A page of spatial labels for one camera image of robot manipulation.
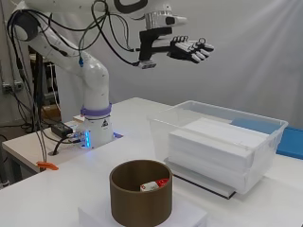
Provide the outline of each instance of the gray wall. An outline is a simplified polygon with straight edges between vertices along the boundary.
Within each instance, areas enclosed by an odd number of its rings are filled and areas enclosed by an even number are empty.
[[[171,0],[175,14],[189,19],[174,34],[205,37],[216,46],[209,60],[194,65],[154,56],[158,66],[140,70],[125,65],[102,39],[90,49],[110,72],[111,100],[133,96],[177,104],[194,99],[289,121],[303,127],[303,2],[301,0]],[[91,15],[60,16],[70,26],[84,27]],[[131,46],[137,47],[143,22],[130,22]],[[77,41],[79,34],[65,33]],[[136,60],[136,54],[125,54]],[[62,114],[79,112],[80,81],[60,72]]]
[[[8,0],[2,0],[4,12],[6,13],[5,18],[6,20],[9,18],[10,13],[13,11],[13,4]],[[2,71],[3,71],[3,77],[4,82],[8,82],[10,84],[13,84],[13,74],[17,80],[21,80],[18,71],[15,66],[15,60],[13,58],[13,69],[11,68],[10,59],[9,59],[9,47],[6,37],[6,30],[4,27],[4,22],[2,19],[2,15],[0,15],[0,45],[1,45],[1,51],[0,51],[0,60],[2,62]],[[30,74],[30,68],[29,68],[29,61],[28,61],[28,51],[27,46],[22,46],[23,52],[26,56],[26,63],[27,63],[27,69]],[[18,94],[18,97],[24,101],[27,102],[27,95],[26,92],[22,92]],[[2,86],[0,88],[0,124],[6,124],[10,123],[14,120],[20,119],[20,115],[17,109],[17,104],[15,99],[10,95],[3,95],[2,94]]]

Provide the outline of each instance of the black device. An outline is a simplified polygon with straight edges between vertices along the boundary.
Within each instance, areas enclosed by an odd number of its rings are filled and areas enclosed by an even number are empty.
[[[72,128],[68,127],[63,123],[52,125],[51,131],[58,135],[61,139],[66,138],[67,135],[72,134],[74,132]]]

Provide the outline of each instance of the white paper stack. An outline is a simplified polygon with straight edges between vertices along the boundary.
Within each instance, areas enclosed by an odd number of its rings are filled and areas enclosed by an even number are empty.
[[[111,214],[111,204],[107,200],[97,207],[82,206],[79,208],[79,223],[83,227],[119,227]],[[172,212],[159,227],[206,227],[207,212],[173,193]]]
[[[170,133],[169,161],[242,191],[255,161],[254,148],[267,137],[258,131],[201,118]],[[264,152],[265,160],[270,159],[267,156]]]

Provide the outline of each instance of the electrical outlet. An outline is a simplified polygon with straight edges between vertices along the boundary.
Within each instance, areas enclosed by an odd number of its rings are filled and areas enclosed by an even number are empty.
[[[12,87],[9,83],[2,83],[2,93],[3,94],[9,94],[12,92]]]
[[[13,82],[13,88],[15,92],[21,92],[24,89],[24,83],[22,81],[15,80]]]

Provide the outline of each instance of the purple ring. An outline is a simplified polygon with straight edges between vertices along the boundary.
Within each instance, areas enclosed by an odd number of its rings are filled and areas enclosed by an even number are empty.
[[[108,106],[108,108],[103,110],[87,110],[84,106],[82,107],[80,114],[83,116],[104,116],[110,114],[112,111],[112,103]]]

